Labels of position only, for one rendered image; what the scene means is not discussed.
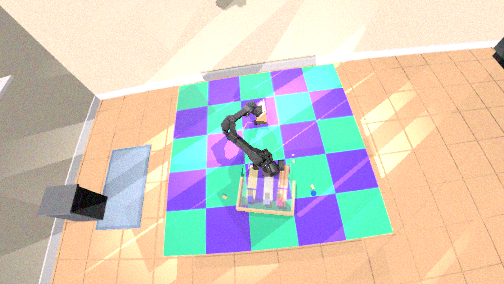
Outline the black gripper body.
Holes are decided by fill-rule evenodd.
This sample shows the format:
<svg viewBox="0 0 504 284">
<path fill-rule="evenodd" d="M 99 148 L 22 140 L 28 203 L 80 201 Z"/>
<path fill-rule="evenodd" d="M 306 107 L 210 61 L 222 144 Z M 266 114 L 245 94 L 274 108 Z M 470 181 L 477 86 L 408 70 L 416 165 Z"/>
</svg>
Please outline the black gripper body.
<svg viewBox="0 0 504 284">
<path fill-rule="evenodd" d="M 285 170 L 285 161 L 284 160 L 278 160 L 278 164 L 277 164 L 278 168 L 280 171 L 284 171 Z M 255 164 L 253 164 L 253 170 L 259 170 L 259 167 L 256 166 Z"/>
</svg>

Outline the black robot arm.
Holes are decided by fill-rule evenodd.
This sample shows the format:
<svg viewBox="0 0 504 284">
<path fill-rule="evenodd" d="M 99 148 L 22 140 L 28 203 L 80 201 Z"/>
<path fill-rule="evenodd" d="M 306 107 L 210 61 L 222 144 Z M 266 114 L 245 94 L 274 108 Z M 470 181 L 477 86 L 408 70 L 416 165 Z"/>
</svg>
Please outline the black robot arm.
<svg viewBox="0 0 504 284">
<path fill-rule="evenodd" d="M 250 114 L 258 117 L 263 113 L 262 105 L 258 106 L 254 101 L 247 102 L 242 109 L 233 115 L 227 115 L 222 123 L 220 124 L 222 132 L 226 135 L 229 141 L 232 141 L 236 146 L 238 146 L 242 151 L 244 151 L 249 160 L 256 166 L 263 169 L 263 177 L 274 177 L 280 173 L 280 170 L 273 161 L 272 154 L 268 149 L 260 150 L 258 148 L 252 147 L 248 142 L 246 142 L 242 137 L 240 137 L 236 132 L 236 121 L 241 117 L 249 116 Z M 230 132 L 228 133 L 230 129 Z M 263 162 L 263 163 L 262 163 Z M 260 164 L 262 163 L 262 164 Z"/>
</svg>

